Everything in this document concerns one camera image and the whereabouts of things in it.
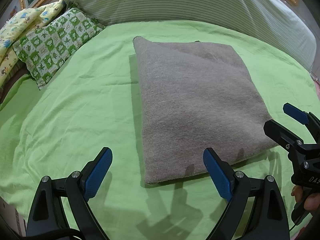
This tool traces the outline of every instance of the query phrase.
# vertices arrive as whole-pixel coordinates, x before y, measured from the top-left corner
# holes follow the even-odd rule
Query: cable
[[[82,233],[78,230],[71,228],[62,228],[47,233],[43,233],[37,236],[27,236],[22,238],[23,240],[56,240],[65,236],[76,236],[81,240],[85,240]]]
[[[297,221],[299,222],[302,217],[303,217],[303,213],[300,215],[300,217],[299,217],[299,219],[298,219]],[[292,229],[294,229],[294,227],[295,227],[296,225],[297,225],[297,224],[294,224],[294,225],[292,226],[292,228],[290,228],[289,232],[290,232]]]

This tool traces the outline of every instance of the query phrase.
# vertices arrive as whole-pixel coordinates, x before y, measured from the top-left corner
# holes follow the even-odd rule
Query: pink fabric
[[[317,91],[318,98],[320,99],[320,86],[316,81],[314,81],[314,83],[315,83],[315,86],[316,86],[316,91]]]
[[[295,236],[293,236],[290,240],[297,239],[298,236],[300,236],[305,229],[306,229],[306,227],[301,228],[300,231],[298,233],[296,233]]]

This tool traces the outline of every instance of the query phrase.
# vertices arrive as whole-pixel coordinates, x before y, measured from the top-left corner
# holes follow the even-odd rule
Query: striped white pillow
[[[279,48],[311,71],[316,39],[280,0],[70,0],[105,25],[196,20],[236,30]]]

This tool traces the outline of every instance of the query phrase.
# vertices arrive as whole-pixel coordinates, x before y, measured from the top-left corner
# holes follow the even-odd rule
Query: pillow
[[[29,26],[19,35],[18,39],[25,36],[30,31],[47,26],[60,13],[64,5],[64,0],[59,0],[58,2],[46,4],[38,8],[40,12],[43,12],[29,24]],[[18,57],[11,46],[4,55],[3,60],[0,61],[0,86],[4,85],[4,80],[7,80],[7,75],[11,72],[11,69],[17,61]]]
[[[66,0],[102,24],[194,20],[235,30],[264,41],[311,70],[316,39],[280,0]]]
[[[16,13],[0,30],[0,62],[11,44],[44,11],[44,8],[28,8]]]
[[[71,8],[47,27],[29,32],[13,49],[41,89],[77,49],[103,29],[95,19]]]

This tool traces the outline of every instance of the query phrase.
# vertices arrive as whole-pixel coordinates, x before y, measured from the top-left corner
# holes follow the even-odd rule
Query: green patterned pillowcase
[[[29,32],[13,49],[41,89],[77,49],[104,28],[78,8],[71,8],[46,27]]]

